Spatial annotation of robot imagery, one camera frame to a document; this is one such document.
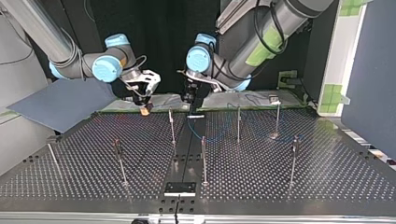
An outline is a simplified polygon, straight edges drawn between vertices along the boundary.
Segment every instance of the small object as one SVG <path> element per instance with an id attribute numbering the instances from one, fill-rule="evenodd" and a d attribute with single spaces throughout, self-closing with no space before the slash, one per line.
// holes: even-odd
<path id="1" fill-rule="evenodd" d="M 171 123 L 171 129 L 172 129 L 172 144 L 175 146 L 176 140 L 175 140 L 175 128 L 174 128 L 172 108 L 169 108 L 169 122 Z"/>
<path id="2" fill-rule="evenodd" d="M 241 141 L 241 107 L 238 106 L 238 138 L 237 142 L 239 143 Z"/>
<path id="3" fill-rule="evenodd" d="M 292 144 L 292 152 L 293 152 L 293 164 L 291 166 L 291 176 L 290 176 L 290 187 L 293 186 L 293 178 L 294 178 L 294 169 L 295 169 L 295 164 L 296 164 L 296 158 L 297 155 L 300 151 L 300 138 L 298 135 L 294 136 L 293 144 Z"/>
<path id="4" fill-rule="evenodd" d="M 165 197 L 195 197 L 195 182 L 169 182 L 166 183 Z"/>
<path id="5" fill-rule="evenodd" d="M 396 165 L 396 161 L 394 161 L 394 160 L 392 160 L 392 159 L 388 159 L 388 160 L 387 160 L 387 163 L 388 163 L 389 165 Z"/>
<path id="6" fill-rule="evenodd" d="M 128 181 L 126 179 L 125 170 L 124 170 L 124 166 L 123 166 L 123 163 L 122 163 L 123 151 L 122 151 L 122 148 L 121 148 L 121 143 L 120 143 L 120 139 L 119 138 L 116 138 L 114 140 L 114 153 L 116 154 L 116 158 L 117 158 L 117 160 L 120 163 L 120 168 L 121 168 L 121 171 L 122 171 L 122 177 L 123 177 L 123 180 L 124 180 L 124 182 L 122 184 L 124 186 L 128 186 Z"/>
<path id="7" fill-rule="evenodd" d="M 201 141 L 201 149 L 202 149 L 202 159 L 204 161 L 204 186 L 208 185 L 206 179 L 206 139 L 203 136 Z"/>
<path id="8" fill-rule="evenodd" d="M 281 103 L 279 101 L 279 97 L 277 97 L 276 95 L 270 95 L 269 99 L 270 99 L 270 104 L 271 105 L 277 105 L 276 128 L 275 128 L 275 132 L 270 134 L 270 138 L 277 139 L 279 137 L 279 115 L 280 115 L 280 105 L 281 105 Z"/>
<path id="9" fill-rule="evenodd" d="M 152 103 L 148 103 L 145 106 L 140 108 L 140 114 L 142 116 L 148 116 L 149 113 L 151 112 L 151 109 L 154 107 Z"/>

